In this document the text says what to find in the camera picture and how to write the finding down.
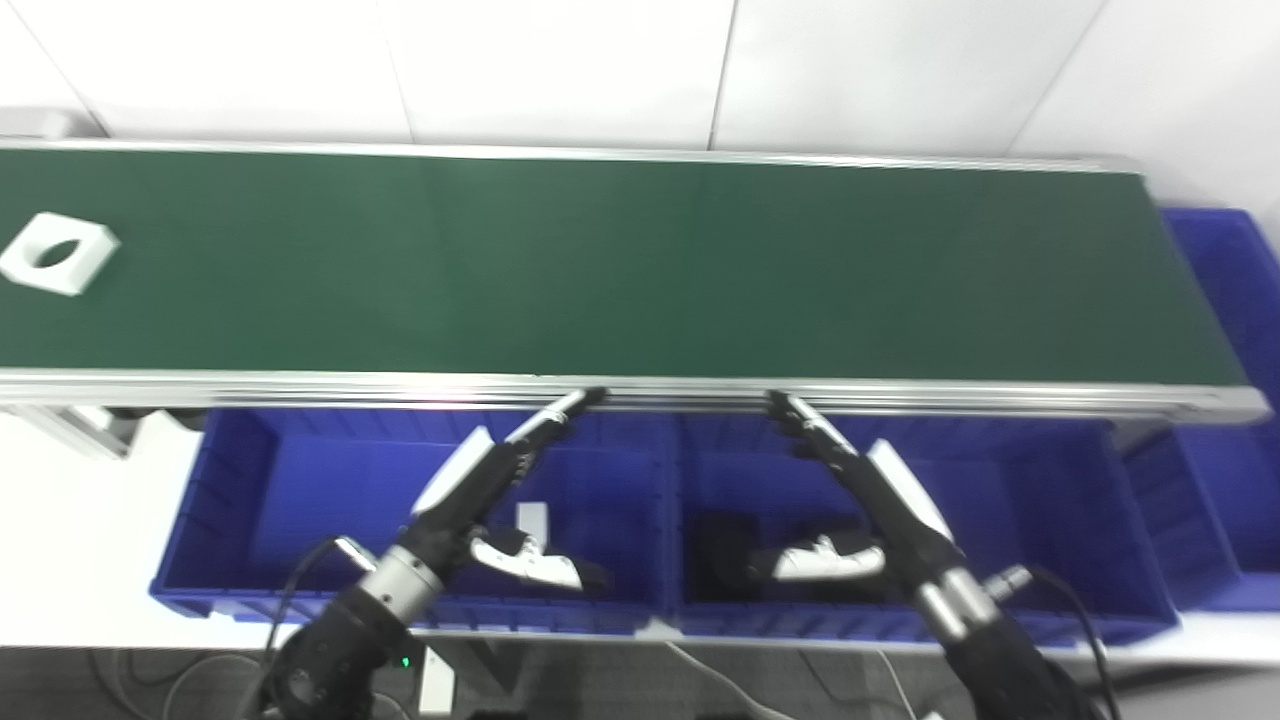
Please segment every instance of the blue plastic bin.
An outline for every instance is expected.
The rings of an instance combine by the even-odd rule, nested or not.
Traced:
[[[849,416],[833,419],[865,450],[895,443],[947,519],[977,575],[1015,562],[1042,565],[1078,589],[1100,632],[1130,643],[1176,623],[1108,427],[1084,420]],[[820,464],[790,456],[790,442],[759,416],[681,419],[681,527],[708,512],[755,519],[780,547],[806,521],[859,515]],[[708,602],[686,562],[677,621],[700,635],[918,642],[928,629],[906,606],[826,603],[812,588],[767,584],[762,602]],[[1009,607],[1041,644],[1075,641],[1079,621],[1036,589]]]
[[[506,436],[529,413],[215,410],[151,594],[195,616],[269,620],[279,588],[317,539],[349,534],[384,551],[426,480],[479,424]],[[630,633],[666,606],[675,420],[591,414],[548,450],[492,512],[547,502],[549,542],[603,565],[613,588],[584,598],[466,568],[424,626]],[[289,618],[315,616],[358,574],[335,557],[302,584]]]
[[[1280,407],[1275,255],[1240,210],[1171,209],[1165,222],[1249,380]],[[1280,420],[1180,427],[1125,464],[1179,607],[1280,611]]]

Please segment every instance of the robotic hand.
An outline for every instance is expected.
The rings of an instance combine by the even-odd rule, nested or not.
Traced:
[[[1046,660],[969,571],[942,514],[887,441],[865,455],[808,402],[768,393],[768,413],[797,455],[822,461],[879,530],[879,544],[824,536],[812,547],[765,551],[753,573],[776,580],[864,578],[886,569],[911,598],[983,717],[1098,720],[1079,687]]]
[[[372,673],[468,560],[567,588],[604,584],[599,568],[544,556],[539,543],[522,534],[490,537],[480,521],[529,473],[538,454],[564,433],[570,419],[605,395],[604,388],[571,392],[502,442],[477,427],[431,478],[413,503],[413,519],[390,550],[280,648],[262,678],[260,715],[288,720],[369,717]]]

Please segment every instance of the white table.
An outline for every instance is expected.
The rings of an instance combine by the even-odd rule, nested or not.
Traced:
[[[147,594],[198,445],[198,433],[152,415],[128,460],[90,459],[0,415],[0,646],[261,647],[265,624],[183,618]],[[637,641],[673,638],[678,634],[658,626]],[[690,642],[938,652],[933,644]],[[1187,614],[1180,628],[1111,655],[1135,662],[1280,666],[1280,614]]]

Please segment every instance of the floor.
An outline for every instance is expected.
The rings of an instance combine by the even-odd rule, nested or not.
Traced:
[[[503,643],[513,646],[515,643]],[[483,692],[460,682],[454,719],[524,710],[531,720],[630,720],[745,716],[748,707],[717,680],[664,646],[626,643],[527,643],[513,692]],[[694,648],[691,653],[745,688],[756,701],[797,720],[909,720],[884,661],[876,653]],[[193,651],[0,648],[0,703],[12,719],[140,720],[113,701],[95,679],[120,687],[147,720],[230,720],[255,667],[219,656],[184,676],[169,698],[173,675],[198,657]],[[242,657],[256,657],[244,653]],[[940,657],[893,655],[893,667],[918,716],[931,710],[969,720],[968,696]],[[411,671],[379,673],[375,689],[413,707]],[[389,701],[375,720],[399,714]]]

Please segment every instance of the white wall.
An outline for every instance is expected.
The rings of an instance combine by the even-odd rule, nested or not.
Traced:
[[[1272,0],[0,0],[116,137],[1114,154],[1272,242],[1277,76]]]

